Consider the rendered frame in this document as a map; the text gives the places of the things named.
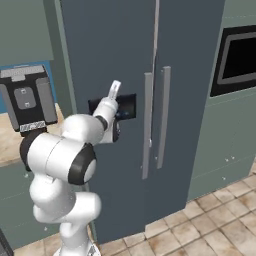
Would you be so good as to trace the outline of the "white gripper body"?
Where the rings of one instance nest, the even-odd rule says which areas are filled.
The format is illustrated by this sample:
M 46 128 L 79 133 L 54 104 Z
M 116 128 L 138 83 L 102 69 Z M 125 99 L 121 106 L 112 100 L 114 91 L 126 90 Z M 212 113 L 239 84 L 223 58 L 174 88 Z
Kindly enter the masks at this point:
M 121 82 L 118 81 L 118 80 L 114 80 L 111 87 L 110 87 L 110 90 L 109 90 L 109 93 L 108 93 L 108 97 L 112 100 L 115 100 L 116 97 L 117 97 L 117 94 L 118 94 L 118 91 L 120 89 L 120 86 L 121 86 Z

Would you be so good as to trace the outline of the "grey fridge door with dispenser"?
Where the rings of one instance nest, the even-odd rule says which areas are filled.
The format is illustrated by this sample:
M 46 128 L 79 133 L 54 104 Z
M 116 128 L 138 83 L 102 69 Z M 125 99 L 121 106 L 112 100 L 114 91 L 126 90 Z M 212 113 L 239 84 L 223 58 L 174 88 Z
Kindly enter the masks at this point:
M 97 169 L 89 188 L 102 210 L 95 220 L 100 244 L 145 229 L 145 78 L 152 68 L 155 0 L 62 0 L 62 14 L 77 111 L 108 94 L 113 81 L 121 104 L 117 142 L 95 147 Z

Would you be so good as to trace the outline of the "plain grey fridge door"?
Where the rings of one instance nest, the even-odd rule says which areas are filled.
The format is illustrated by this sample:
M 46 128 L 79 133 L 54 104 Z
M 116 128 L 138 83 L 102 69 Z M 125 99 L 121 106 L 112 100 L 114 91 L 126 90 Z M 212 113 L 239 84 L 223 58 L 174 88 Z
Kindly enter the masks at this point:
M 225 0 L 160 0 L 145 222 L 183 209 L 193 171 Z M 157 169 L 163 67 L 171 67 L 164 160 Z

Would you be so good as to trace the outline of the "green fridge side panel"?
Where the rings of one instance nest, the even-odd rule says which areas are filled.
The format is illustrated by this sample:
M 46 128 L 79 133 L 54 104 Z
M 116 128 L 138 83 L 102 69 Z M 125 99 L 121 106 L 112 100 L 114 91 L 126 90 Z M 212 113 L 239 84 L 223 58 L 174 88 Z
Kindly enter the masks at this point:
M 43 0 L 53 59 L 50 61 L 58 105 L 64 117 L 77 112 L 60 0 Z

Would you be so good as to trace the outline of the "black and grey coffee machine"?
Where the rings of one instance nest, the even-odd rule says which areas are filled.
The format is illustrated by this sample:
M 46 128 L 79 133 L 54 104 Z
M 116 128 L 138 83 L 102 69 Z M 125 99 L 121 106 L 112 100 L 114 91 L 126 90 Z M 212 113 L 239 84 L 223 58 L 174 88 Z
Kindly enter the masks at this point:
M 12 127 L 25 137 L 58 121 L 48 73 L 43 65 L 0 70 L 0 92 Z

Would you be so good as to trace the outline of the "tall green oven cabinet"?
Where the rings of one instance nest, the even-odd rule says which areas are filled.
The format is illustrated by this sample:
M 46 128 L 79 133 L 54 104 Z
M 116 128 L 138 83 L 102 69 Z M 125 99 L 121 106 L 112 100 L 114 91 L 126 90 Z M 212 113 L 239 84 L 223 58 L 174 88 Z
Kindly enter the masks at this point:
M 256 0 L 225 0 L 188 200 L 245 177 L 256 156 L 256 87 L 210 96 L 223 29 L 247 25 Z

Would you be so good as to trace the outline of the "black built-in oven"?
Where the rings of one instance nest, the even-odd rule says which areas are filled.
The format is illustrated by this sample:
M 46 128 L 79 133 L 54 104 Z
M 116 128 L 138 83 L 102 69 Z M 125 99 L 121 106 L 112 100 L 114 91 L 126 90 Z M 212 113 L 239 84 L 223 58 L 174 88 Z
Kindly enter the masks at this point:
M 256 87 L 256 25 L 224 28 L 211 97 Z

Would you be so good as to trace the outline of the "green base cupboard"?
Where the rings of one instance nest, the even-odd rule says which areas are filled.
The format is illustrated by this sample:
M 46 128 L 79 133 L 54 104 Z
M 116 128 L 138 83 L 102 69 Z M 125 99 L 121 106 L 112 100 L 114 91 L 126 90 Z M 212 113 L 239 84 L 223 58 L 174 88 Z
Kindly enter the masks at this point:
M 59 232 L 58 224 L 34 218 L 29 195 L 32 179 L 21 162 L 0 167 L 0 228 L 13 250 Z

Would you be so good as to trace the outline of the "green wall cupboard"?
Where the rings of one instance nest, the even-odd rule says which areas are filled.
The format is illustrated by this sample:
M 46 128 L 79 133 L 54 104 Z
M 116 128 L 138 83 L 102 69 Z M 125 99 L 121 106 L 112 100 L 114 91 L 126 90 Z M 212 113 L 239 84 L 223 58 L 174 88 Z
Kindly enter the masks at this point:
M 0 0 L 0 66 L 52 59 L 43 0 Z

